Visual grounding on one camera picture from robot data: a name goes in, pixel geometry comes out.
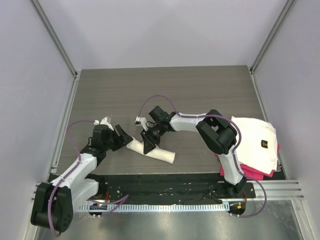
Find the white cloth napkin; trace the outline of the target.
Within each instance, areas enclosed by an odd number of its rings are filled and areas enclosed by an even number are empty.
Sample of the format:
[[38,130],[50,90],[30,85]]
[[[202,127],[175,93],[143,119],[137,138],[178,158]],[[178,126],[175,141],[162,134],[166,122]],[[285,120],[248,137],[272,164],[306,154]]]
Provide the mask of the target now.
[[144,154],[144,144],[142,142],[139,142],[135,138],[126,145],[126,147],[129,150],[132,150],[140,155],[153,158],[156,160],[160,160],[169,164],[173,164],[175,161],[175,152],[167,151],[164,149],[161,149],[159,147],[156,147],[155,149],[151,150],[149,153]]

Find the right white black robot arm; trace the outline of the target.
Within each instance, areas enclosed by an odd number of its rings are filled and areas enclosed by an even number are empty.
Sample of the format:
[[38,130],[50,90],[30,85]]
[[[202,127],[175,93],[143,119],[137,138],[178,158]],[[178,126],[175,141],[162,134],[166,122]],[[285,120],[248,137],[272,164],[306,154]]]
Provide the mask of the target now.
[[233,198],[244,191],[247,178],[240,169],[236,159],[235,148],[241,139],[238,127],[232,126],[231,120],[222,116],[215,109],[203,114],[167,113],[160,106],[149,112],[153,119],[152,126],[147,126],[145,118],[137,117],[135,124],[141,125],[140,135],[143,139],[143,153],[146,155],[160,144],[161,137],[168,132],[198,133],[206,146],[218,155],[226,181],[226,193]]

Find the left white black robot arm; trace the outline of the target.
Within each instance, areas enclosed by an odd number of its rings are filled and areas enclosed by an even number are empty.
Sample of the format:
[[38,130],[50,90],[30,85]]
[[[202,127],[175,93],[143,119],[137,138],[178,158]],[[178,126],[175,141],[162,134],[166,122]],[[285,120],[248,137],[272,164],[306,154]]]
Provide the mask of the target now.
[[91,197],[100,200],[106,195],[106,186],[88,175],[106,158],[107,151],[115,152],[132,141],[120,125],[96,125],[73,164],[56,179],[36,188],[31,224],[50,229],[59,237],[69,228],[80,205]]

